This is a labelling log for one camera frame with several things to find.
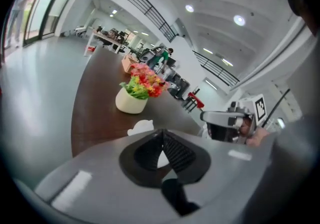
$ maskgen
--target person in green shirt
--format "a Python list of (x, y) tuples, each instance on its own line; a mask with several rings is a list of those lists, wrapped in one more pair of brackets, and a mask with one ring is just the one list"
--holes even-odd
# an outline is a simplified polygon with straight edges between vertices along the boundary
[(150, 67), (151, 70), (154, 69), (154, 67), (159, 63), (159, 60), (161, 59), (161, 57), (164, 58), (164, 64), (161, 68), (161, 72), (164, 73), (165, 69), (166, 69), (166, 63), (169, 59), (169, 54), (172, 54), (174, 52), (174, 50), (172, 48), (169, 48), (168, 51), (163, 51), (162, 54), (159, 55), (155, 55), (149, 62), (148, 62), (148, 66)]

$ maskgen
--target black metal railing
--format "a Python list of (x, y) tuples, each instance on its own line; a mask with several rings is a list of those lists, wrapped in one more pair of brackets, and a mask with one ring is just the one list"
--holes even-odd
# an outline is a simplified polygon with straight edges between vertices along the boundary
[(221, 79), (228, 86), (234, 86), (239, 82), (239, 80), (236, 77), (234, 77), (231, 73), (223, 69), (220, 65), (216, 64), (215, 62), (209, 60), (205, 56), (195, 51), (194, 54), (196, 55), (200, 65), (204, 69)]
[(143, 12), (163, 33), (163, 35), (171, 42), (176, 34), (170, 28), (165, 19), (155, 9), (155, 7), (148, 0), (128, 0), (135, 5), (141, 12)]

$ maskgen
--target qr code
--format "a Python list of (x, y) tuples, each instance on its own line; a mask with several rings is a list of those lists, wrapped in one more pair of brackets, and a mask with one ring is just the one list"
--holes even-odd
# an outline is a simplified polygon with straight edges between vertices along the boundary
[(263, 118), (266, 115), (266, 107), (263, 101), (264, 99), (260, 98), (258, 101), (255, 102), (255, 107), (258, 114), (258, 121), (260, 121), (261, 118)]

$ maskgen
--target brown wooden table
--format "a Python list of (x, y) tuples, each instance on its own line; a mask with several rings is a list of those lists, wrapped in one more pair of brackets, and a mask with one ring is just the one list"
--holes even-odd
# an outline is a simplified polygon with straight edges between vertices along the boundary
[(168, 92), (150, 98), (140, 114), (127, 114), (117, 109), (115, 99), (123, 81), (130, 75), (121, 64), (122, 57), (97, 48), (82, 75), (72, 113), (71, 147), (76, 156), (85, 149), (127, 136), (128, 129), (142, 119), (153, 120), (155, 129), (175, 129), (197, 135), (199, 125)]

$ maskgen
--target white flower pot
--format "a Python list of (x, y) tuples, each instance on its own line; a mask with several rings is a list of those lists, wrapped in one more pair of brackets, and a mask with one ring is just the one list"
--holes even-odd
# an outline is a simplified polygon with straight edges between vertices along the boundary
[(118, 110), (130, 114), (138, 114), (144, 110), (148, 99), (136, 99), (133, 96), (129, 95), (126, 89), (123, 87), (116, 95), (115, 101), (115, 105)]

